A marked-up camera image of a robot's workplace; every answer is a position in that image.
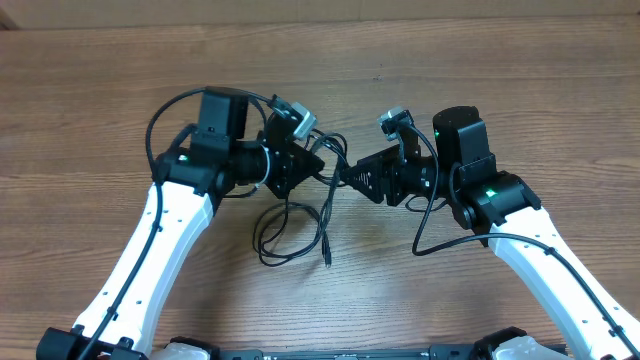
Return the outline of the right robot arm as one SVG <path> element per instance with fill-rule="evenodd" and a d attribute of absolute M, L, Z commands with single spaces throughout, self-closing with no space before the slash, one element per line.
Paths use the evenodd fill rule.
<path fill-rule="evenodd" d="M 414 255 L 479 241 L 523 281 L 573 358 L 638 358 L 638 319 L 572 252 L 534 191 L 519 176 L 498 170 L 476 107 L 437 113 L 433 142 L 401 107 L 381 115 L 378 123 L 392 147 L 358 160 L 344 171 L 342 182 L 389 206 L 409 195 L 429 202 L 441 198 L 470 233 L 427 249 L 414 247 Z"/>

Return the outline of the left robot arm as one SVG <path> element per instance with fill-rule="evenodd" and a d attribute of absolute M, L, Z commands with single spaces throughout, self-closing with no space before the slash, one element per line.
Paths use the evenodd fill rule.
<path fill-rule="evenodd" d="M 237 185 L 266 185 L 278 198 L 324 166 L 300 146 L 316 116 L 240 89 L 200 87 L 160 107 L 201 98 L 198 121 L 155 155 L 146 139 L 152 185 L 140 221 L 99 294 L 68 331 L 49 328 L 39 359 L 148 359 L 159 318 L 181 267 L 221 201 Z"/>

